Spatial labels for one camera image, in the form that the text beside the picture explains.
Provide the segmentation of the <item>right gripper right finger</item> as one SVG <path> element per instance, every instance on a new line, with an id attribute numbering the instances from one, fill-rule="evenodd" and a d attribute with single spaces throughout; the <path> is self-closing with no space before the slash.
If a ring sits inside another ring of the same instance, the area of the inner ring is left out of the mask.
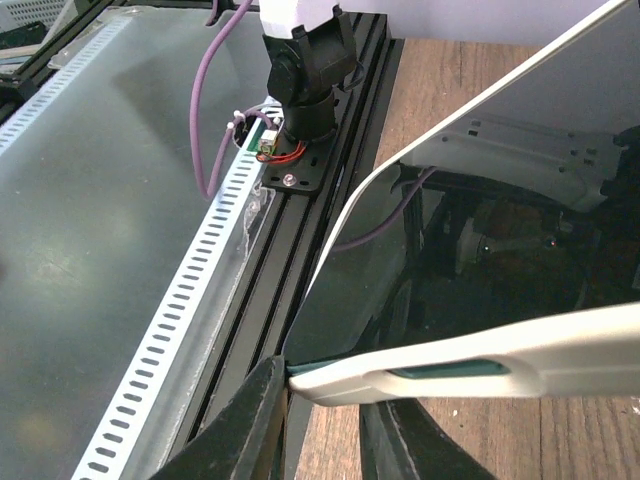
<path id="1" fill-rule="evenodd" d="M 364 479 L 492 479 L 416 399 L 359 407 Z"/>

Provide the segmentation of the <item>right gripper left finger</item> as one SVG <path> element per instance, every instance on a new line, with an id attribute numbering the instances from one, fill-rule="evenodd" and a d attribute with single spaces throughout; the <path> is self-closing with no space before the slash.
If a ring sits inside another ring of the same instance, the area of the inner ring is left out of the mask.
<path id="1" fill-rule="evenodd" d="M 153 480 L 285 477 L 288 413 L 285 360 L 261 361 L 231 401 Z"/>

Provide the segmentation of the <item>beige phone case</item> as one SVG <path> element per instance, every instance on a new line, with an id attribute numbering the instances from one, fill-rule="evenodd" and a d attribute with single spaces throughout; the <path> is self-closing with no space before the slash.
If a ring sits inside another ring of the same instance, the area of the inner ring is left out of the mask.
<path id="1" fill-rule="evenodd" d="M 639 298 L 358 354 L 290 371 L 289 384 L 325 406 L 409 397 L 632 395 L 639 390 Z"/>

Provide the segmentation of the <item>dark teal phone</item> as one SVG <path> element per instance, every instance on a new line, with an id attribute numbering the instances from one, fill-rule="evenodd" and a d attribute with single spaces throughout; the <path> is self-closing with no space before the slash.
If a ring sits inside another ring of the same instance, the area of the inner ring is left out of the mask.
<path id="1" fill-rule="evenodd" d="M 353 192 L 294 374 L 639 298 L 639 5 L 610 1 Z"/>

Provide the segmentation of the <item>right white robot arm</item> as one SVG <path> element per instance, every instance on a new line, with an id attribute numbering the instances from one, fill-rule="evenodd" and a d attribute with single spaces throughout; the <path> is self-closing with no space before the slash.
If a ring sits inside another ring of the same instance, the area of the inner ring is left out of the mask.
<path id="1" fill-rule="evenodd" d="M 335 1 L 262 2 L 268 93 L 284 108 L 282 157 L 263 175 L 275 203 L 258 236 L 195 403 L 160 479 L 281 479 L 292 392 L 290 337 L 354 175 L 370 164 L 400 46 L 380 13 Z"/>

